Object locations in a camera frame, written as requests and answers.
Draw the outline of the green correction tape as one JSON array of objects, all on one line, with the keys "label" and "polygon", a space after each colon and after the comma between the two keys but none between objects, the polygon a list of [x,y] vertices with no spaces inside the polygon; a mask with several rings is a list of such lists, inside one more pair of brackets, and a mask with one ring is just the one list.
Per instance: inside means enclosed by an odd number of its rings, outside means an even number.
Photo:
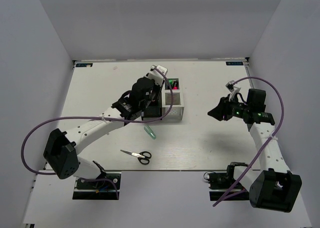
[{"label": "green correction tape", "polygon": [[149,125],[145,125],[144,130],[153,140],[157,138],[155,132],[151,129]]}]

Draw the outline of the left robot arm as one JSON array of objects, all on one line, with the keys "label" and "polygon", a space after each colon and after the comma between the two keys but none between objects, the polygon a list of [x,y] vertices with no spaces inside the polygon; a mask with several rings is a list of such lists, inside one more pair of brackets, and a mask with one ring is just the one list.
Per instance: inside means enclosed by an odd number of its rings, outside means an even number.
[{"label": "left robot arm", "polygon": [[103,186],[106,181],[104,168],[96,161],[80,158],[79,154],[111,131],[129,122],[139,122],[142,112],[159,98],[164,82],[163,78],[148,73],[100,116],[67,131],[51,131],[43,156],[54,173],[61,180],[75,176],[88,179],[96,188]]}]

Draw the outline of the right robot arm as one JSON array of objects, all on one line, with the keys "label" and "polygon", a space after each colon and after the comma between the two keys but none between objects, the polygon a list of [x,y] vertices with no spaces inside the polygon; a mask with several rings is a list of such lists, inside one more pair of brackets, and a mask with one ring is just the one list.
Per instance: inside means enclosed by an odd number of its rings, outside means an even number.
[{"label": "right robot arm", "polygon": [[248,197],[252,207],[289,213],[292,211],[302,186],[299,175],[294,175],[285,163],[280,147],[273,132],[275,121],[265,109],[266,92],[249,89],[247,99],[243,100],[238,91],[222,97],[208,115],[227,121],[240,118],[247,125],[258,153],[260,171],[248,164],[231,162],[224,173],[208,174],[210,189],[245,190],[241,199]]}]

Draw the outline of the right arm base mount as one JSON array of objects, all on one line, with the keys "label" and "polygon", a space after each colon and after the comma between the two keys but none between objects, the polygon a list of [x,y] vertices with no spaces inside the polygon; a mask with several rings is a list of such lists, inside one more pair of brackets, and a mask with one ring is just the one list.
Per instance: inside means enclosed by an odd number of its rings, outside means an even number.
[{"label": "right arm base mount", "polygon": [[[208,183],[209,187],[209,199],[212,202],[217,201],[223,193],[232,185],[234,180],[229,180],[227,178],[227,173],[209,171],[205,172],[203,179]],[[235,195],[230,198],[226,198],[226,201],[248,201],[249,193],[247,191]]]}]

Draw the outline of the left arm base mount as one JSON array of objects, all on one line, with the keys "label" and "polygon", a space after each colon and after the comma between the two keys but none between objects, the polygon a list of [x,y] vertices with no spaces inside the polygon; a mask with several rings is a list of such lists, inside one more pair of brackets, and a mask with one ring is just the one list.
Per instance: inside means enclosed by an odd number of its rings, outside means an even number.
[{"label": "left arm base mount", "polygon": [[[121,172],[110,172],[104,176],[104,178],[111,180],[115,184],[118,195],[120,195],[121,177]],[[118,200],[116,190],[109,181],[87,182],[83,179],[76,179],[72,199],[97,201]]]}]

